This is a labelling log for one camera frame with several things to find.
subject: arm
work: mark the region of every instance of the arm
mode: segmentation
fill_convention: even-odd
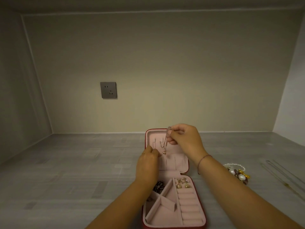
[[[171,128],[173,130],[167,132],[167,141],[170,144],[179,144],[198,166],[200,159],[208,153],[202,145],[197,129],[185,124]],[[199,173],[237,228],[303,228],[231,175],[211,156],[200,162]]]
[[[86,229],[128,228],[158,179],[158,155],[148,146],[139,157],[135,181],[101,212]]]

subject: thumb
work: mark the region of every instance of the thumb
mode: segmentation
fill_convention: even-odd
[[[173,138],[175,141],[177,141],[177,143],[179,143],[179,141],[181,140],[181,136],[179,133],[175,132],[174,130],[168,130],[167,134]]]

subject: hand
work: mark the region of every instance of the hand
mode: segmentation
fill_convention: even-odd
[[[200,159],[207,155],[201,137],[196,127],[186,124],[177,124],[168,129],[166,138],[171,145],[179,144],[184,153],[197,166]]]
[[[137,163],[135,181],[151,190],[158,181],[158,156],[160,156],[158,150],[152,149],[149,145],[143,151]]]

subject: jewelry box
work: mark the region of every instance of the jewelry box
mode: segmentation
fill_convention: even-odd
[[[165,128],[149,129],[145,133],[145,148],[150,145],[161,154],[158,181],[162,180],[165,187],[160,194],[152,191],[144,203],[143,228],[205,228],[206,216],[194,182],[185,175],[189,160],[179,145],[168,143],[164,154],[165,137]]]

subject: wall socket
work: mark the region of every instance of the wall socket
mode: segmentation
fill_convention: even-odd
[[[101,92],[103,99],[116,99],[116,82],[101,82]]]

